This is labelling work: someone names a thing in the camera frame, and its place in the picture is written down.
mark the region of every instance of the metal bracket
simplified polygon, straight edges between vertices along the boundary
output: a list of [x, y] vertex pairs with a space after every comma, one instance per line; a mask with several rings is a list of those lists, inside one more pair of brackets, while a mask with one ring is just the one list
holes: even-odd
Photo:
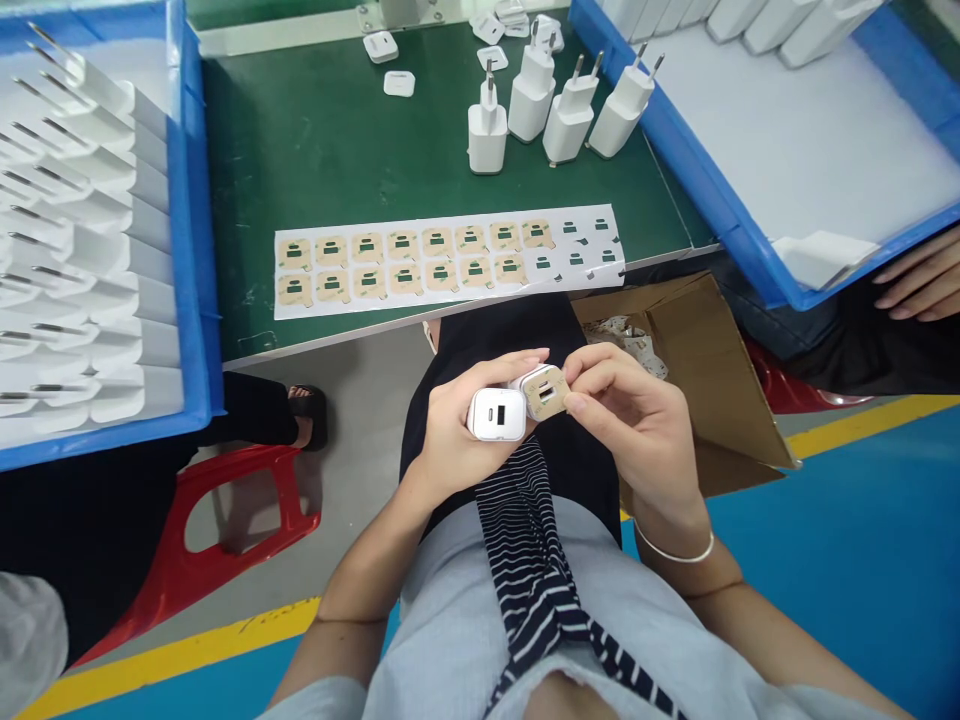
[[442, 25], [450, 13], [445, 5], [452, 0], [380, 0], [357, 6], [357, 22], [365, 35], [380, 30]]

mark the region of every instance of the striped cloth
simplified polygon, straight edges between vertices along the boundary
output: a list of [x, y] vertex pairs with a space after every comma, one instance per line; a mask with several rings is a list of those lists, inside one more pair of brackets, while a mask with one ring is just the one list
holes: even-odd
[[510, 653], [485, 715], [523, 673], [568, 641], [589, 643], [607, 675], [666, 717], [686, 720], [663, 688], [580, 606], [537, 439], [528, 438], [477, 487], [476, 496]]

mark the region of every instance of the gray shirt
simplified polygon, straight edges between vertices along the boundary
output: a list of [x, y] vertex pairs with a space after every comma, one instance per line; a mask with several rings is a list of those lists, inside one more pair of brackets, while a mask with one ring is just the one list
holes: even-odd
[[[708, 632], [659, 576], [624, 554], [588, 510], [554, 497], [557, 527], [584, 609], [613, 635], [690, 718], [874, 720], [852, 700], [766, 683]], [[355, 680], [319, 680], [263, 720], [482, 718], [507, 662], [476, 503], [452, 513], [424, 540], [401, 595], [402, 623], [369, 691]], [[592, 686], [622, 718], [663, 720], [606, 676], [591, 650], [566, 645], [521, 677], [490, 715], [520, 718], [553, 671]]]

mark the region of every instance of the foot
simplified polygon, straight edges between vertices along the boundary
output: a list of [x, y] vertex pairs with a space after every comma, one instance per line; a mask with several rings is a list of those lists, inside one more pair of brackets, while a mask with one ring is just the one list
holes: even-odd
[[[289, 399], [297, 397], [309, 397], [313, 395], [312, 392], [302, 387], [291, 387], [287, 392], [287, 397]], [[307, 446], [307, 443], [310, 442], [310, 438], [313, 437], [313, 418], [295, 416], [297, 421], [297, 427], [299, 432], [297, 433], [297, 441], [293, 443], [292, 447], [302, 449]]]

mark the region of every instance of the red plastic stool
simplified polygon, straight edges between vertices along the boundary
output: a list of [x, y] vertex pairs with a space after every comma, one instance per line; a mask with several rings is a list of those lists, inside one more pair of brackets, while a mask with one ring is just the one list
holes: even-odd
[[796, 415], [805, 412], [837, 410], [851, 405], [862, 405], [873, 400], [872, 395], [855, 397], [818, 390], [802, 380], [787, 375], [780, 369], [780, 361], [766, 348], [748, 337], [743, 338], [753, 367], [760, 379], [760, 387], [767, 397], [770, 411], [777, 415]]
[[[254, 445], [197, 463], [180, 473], [157, 554], [137, 599], [113, 630], [73, 667], [143, 635], [316, 530], [320, 513], [304, 515], [300, 511], [300, 493], [293, 469], [293, 459], [299, 454], [299, 450], [291, 447]], [[188, 550], [184, 533], [194, 506], [214, 488], [258, 470], [270, 470], [273, 475], [280, 502], [280, 529], [242, 555], [235, 555], [219, 544], [198, 553]]]

